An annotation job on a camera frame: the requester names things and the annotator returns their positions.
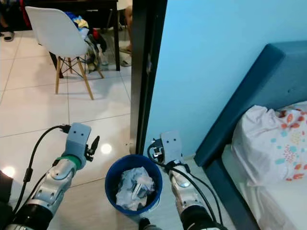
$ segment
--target trash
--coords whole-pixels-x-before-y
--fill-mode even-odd
[[[118,185],[116,204],[136,211],[145,207],[147,195],[154,191],[154,181],[144,167],[124,171]]]

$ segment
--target blue trash bin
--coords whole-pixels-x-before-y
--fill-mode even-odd
[[[137,211],[131,211],[123,209],[121,206],[116,205],[116,194],[118,192],[118,184],[120,182],[121,175],[124,171],[133,168],[144,167],[149,176],[153,179],[155,184],[155,191],[147,196],[146,206]],[[105,180],[106,196],[109,202],[123,214],[126,215],[138,215],[140,213],[148,211],[153,205],[158,202],[162,192],[162,176],[159,168],[147,157],[142,155],[128,155],[118,161],[116,161],[106,174]]]

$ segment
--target robotic hand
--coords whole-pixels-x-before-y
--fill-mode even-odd
[[[151,148],[154,149],[153,157],[150,154]],[[169,175],[172,191],[176,197],[177,211],[184,230],[227,230],[222,224],[216,222],[210,204],[194,183],[188,165],[183,163],[178,132],[161,134],[160,139],[153,140],[147,153],[148,157],[164,167]],[[202,197],[199,197],[195,188],[202,194]],[[208,214],[203,200],[212,217]]]
[[[67,132],[64,153],[55,160],[53,167],[45,174],[44,181],[19,209],[6,230],[46,230],[76,171],[85,166],[86,160],[93,160],[99,136],[88,149],[89,126],[73,123]]]

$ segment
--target polka dot pillowcase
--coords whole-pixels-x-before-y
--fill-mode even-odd
[[[278,111],[253,106],[236,126],[232,149],[250,186],[303,179],[307,174],[307,102]]]

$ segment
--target light blue wall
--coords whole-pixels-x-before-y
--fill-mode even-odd
[[[307,0],[169,0],[145,147],[179,130],[195,153],[264,45],[307,40]]]

